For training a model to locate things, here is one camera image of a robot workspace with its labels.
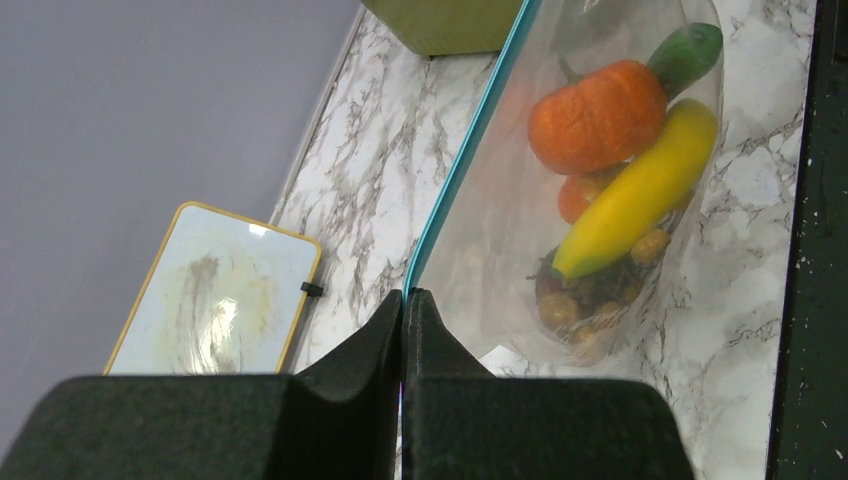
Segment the yellow framed whiteboard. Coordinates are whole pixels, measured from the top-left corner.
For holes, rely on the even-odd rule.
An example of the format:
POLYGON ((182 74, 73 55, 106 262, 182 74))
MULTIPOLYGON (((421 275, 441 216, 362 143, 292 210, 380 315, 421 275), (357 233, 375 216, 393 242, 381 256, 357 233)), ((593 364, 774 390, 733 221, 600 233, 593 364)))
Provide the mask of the yellow framed whiteboard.
POLYGON ((272 374, 284 369, 321 245, 199 202, 169 225, 104 368, 107 375, 272 374))

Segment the orange toy tangerine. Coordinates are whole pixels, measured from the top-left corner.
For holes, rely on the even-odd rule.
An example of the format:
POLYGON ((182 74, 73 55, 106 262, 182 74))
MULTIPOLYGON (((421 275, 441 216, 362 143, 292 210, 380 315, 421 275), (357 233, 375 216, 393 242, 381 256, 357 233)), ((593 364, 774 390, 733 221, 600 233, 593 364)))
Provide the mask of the orange toy tangerine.
POLYGON ((558 194, 561 218, 573 225, 620 172, 621 168, 615 167, 568 176, 558 194))

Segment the yellow toy banana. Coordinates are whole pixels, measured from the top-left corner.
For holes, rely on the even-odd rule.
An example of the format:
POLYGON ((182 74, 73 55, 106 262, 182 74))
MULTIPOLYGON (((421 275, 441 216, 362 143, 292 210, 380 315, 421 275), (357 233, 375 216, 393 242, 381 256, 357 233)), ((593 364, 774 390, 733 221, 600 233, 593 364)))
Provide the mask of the yellow toy banana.
POLYGON ((657 141, 622 170, 567 233, 552 268, 575 279, 628 253, 701 178, 717 131, 718 119, 709 107, 694 99, 677 102, 657 141))

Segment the green toy vegetable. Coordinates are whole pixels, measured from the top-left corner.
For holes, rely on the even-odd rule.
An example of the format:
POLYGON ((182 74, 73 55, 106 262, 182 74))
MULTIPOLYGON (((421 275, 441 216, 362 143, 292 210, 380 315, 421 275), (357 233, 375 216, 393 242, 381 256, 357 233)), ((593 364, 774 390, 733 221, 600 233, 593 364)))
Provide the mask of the green toy vegetable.
POLYGON ((722 49, 721 29, 713 24, 695 22, 668 35, 646 65, 671 101, 714 67, 722 49))

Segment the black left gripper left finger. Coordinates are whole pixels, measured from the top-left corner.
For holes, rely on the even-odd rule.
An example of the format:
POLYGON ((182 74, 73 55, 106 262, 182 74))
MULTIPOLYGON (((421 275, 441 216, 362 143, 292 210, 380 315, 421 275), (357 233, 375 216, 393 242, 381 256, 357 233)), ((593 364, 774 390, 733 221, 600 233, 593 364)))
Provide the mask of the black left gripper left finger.
POLYGON ((391 291, 297 374, 87 376, 34 407, 5 479, 390 479, 399 327, 391 291))

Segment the orange toy pumpkin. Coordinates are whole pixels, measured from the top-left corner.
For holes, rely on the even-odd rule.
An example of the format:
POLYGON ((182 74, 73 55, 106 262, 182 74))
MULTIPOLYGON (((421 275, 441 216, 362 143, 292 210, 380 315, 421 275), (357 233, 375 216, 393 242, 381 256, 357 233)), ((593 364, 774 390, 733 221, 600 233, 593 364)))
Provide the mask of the orange toy pumpkin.
POLYGON ((643 63, 625 59, 552 91, 530 110, 531 150, 550 171, 582 174, 621 163, 659 135, 669 99, 643 63))

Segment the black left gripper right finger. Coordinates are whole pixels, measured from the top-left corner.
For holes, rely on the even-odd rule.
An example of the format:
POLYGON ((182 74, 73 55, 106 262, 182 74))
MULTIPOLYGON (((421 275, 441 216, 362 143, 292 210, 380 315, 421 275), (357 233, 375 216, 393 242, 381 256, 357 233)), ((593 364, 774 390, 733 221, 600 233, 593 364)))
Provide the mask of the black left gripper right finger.
POLYGON ((429 291, 406 298, 406 479, 690 479, 674 415, 651 386, 491 374, 446 328, 429 291))

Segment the olive green plastic bin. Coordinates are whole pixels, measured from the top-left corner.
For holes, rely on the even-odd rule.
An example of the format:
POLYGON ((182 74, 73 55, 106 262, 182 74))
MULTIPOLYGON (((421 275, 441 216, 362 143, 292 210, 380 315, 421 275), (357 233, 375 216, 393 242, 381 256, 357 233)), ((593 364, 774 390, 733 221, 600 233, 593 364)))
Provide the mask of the olive green plastic bin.
POLYGON ((422 57, 503 48, 521 0, 363 0, 363 6, 422 57))

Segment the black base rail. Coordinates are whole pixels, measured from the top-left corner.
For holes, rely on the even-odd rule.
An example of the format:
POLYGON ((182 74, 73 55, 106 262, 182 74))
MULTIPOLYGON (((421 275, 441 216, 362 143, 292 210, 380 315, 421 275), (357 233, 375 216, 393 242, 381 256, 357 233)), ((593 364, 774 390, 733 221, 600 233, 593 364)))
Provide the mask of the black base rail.
POLYGON ((847 476, 844 1, 816 8, 766 476, 847 476))

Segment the clear blue zip top bag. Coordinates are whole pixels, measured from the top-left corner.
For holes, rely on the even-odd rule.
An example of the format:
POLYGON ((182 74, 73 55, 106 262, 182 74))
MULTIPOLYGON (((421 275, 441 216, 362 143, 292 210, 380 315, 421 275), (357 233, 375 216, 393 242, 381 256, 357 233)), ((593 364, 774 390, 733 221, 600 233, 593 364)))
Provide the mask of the clear blue zip top bag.
MULTIPOLYGON (((722 31, 711 1, 522 4, 406 279, 408 289, 432 294, 447 328, 473 354, 502 346, 536 361, 610 367, 635 349, 659 318, 660 291, 680 264, 714 162, 722 120, 724 38, 714 67, 668 102, 659 132, 677 102, 697 100, 718 119, 712 156, 697 183, 653 229, 665 230, 671 241, 642 293, 617 324, 587 345, 568 344, 538 316, 531 277, 540 259, 557 251, 577 222, 566 223, 558 211, 559 191, 575 174, 554 173, 537 159, 527 125, 531 108, 547 94, 619 60, 646 65, 668 35, 695 22, 722 31)), ((618 167, 622 172, 645 150, 599 170, 618 167)))

